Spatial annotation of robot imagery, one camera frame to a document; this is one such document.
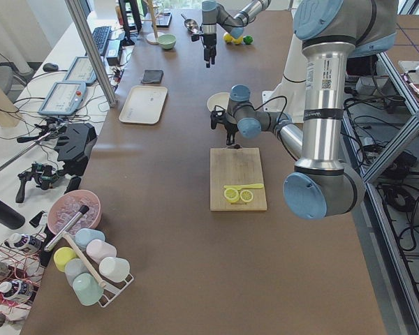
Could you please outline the black gripper arm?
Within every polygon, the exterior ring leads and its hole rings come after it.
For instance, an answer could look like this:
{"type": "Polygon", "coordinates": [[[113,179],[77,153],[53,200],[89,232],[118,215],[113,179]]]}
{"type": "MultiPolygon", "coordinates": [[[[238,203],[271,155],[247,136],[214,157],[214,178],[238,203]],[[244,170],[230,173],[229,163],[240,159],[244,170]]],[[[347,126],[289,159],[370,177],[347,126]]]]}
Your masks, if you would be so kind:
{"type": "Polygon", "coordinates": [[[235,143],[235,134],[238,132],[236,124],[229,122],[226,118],[225,110],[212,110],[210,112],[210,127],[212,130],[216,128],[218,124],[222,124],[227,132],[226,145],[231,146],[235,143]]]}
{"type": "Polygon", "coordinates": [[[216,58],[216,33],[195,33],[191,35],[191,40],[193,42],[202,41],[206,68],[214,65],[216,58]]]}

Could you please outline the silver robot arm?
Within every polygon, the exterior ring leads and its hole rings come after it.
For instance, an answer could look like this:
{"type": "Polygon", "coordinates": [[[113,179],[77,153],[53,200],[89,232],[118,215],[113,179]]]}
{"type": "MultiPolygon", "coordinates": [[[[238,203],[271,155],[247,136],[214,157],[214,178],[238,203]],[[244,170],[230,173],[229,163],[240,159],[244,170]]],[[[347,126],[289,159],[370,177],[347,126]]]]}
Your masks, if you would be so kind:
{"type": "Polygon", "coordinates": [[[250,24],[255,17],[262,11],[268,9],[271,1],[256,0],[251,1],[235,16],[216,1],[202,1],[201,13],[202,23],[197,32],[191,35],[193,42],[201,40],[203,44],[203,59],[209,68],[215,64],[216,59],[216,26],[220,25],[233,38],[239,38],[244,32],[244,28],[250,24]]]}
{"type": "Polygon", "coordinates": [[[389,50],[395,43],[396,1],[303,1],[293,19],[293,33],[307,61],[303,126],[284,112],[259,112],[249,88],[238,84],[225,110],[211,113],[211,124],[223,124],[227,142],[236,133],[253,138],[275,134],[296,157],[283,193],[300,218],[320,219],[344,214],[362,202],[365,187],[359,174],[339,160],[346,64],[350,58],[389,50]]]}

